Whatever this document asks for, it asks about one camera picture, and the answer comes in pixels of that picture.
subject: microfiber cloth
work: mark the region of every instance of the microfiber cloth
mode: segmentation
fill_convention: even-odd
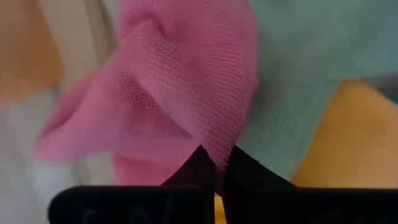
[[[217,166],[257,86],[257,21],[246,0],[122,0],[119,48],[60,102],[36,156],[112,152],[122,184],[159,185],[202,145]]]
[[[341,81],[398,71],[398,1],[251,4],[259,23],[259,91],[237,146],[290,179]]]

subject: pink cloth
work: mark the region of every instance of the pink cloth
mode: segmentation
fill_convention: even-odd
[[[257,84],[247,0],[119,1],[119,48],[60,102],[36,156],[113,152],[122,184],[159,185],[201,144],[223,171]]]

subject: green towel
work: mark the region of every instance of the green towel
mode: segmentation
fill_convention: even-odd
[[[398,70],[396,0],[251,0],[259,90],[237,145],[285,179],[345,78]]]

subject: pink microfiber towel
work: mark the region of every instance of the pink microfiber towel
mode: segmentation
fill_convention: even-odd
[[[122,184],[159,185],[201,144],[223,172],[257,84],[247,0],[119,1],[119,48],[67,94],[36,156],[110,151]]]

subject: yellow cloth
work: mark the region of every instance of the yellow cloth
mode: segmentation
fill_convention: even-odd
[[[397,106],[361,81],[345,81],[292,182],[301,187],[398,187]]]
[[[0,103],[49,88],[61,61],[36,0],[0,0]]]

